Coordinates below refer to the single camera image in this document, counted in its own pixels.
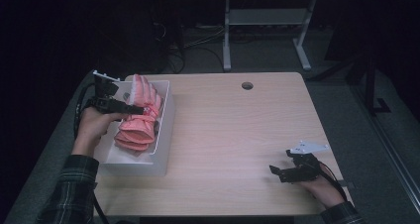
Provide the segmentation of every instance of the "plaid sleeve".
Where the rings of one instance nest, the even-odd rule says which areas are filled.
[[[37,223],[92,223],[98,166],[92,158],[69,156]]]
[[[321,213],[327,224],[365,224],[358,211],[349,201],[333,206]]]

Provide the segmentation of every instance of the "folded cloth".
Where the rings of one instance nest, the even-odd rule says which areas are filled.
[[[154,124],[159,114],[161,97],[145,77],[135,74],[127,103],[143,107],[143,115],[130,115],[123,121],[114,140],[120,147],[144,151],[155,140]]]

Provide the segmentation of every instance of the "background table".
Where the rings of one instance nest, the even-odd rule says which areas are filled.
[[[299,73],[150,75],[175,102],[166,176],[98,176],[107,215],[304,215],[320,211],[268,165],[292,168],[300,140],[328,144]],[[243,82],[254,88],[246,90]],[[316,154],[342,179],[332,151]]]

